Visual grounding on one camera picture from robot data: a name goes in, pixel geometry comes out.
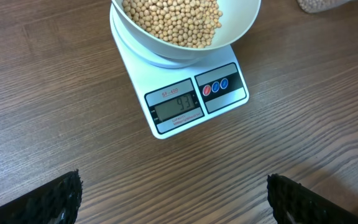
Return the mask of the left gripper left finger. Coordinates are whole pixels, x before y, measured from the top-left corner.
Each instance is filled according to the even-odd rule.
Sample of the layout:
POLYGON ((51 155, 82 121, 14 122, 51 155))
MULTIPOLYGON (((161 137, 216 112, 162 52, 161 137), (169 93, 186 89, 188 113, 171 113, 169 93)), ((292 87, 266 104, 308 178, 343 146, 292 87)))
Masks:
POLYGON ((0 206, 0 224, 74 224, 82 201, 83 182, 77 170, 0 206))

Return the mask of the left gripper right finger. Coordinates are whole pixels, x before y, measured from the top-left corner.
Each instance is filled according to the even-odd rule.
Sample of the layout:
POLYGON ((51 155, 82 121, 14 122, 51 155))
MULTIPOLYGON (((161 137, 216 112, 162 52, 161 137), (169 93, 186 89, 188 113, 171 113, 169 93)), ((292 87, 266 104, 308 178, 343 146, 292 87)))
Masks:
POLYGON ((267 191, 277 223, 358 223, 357 216, 283 175, 268 176, 267 191))

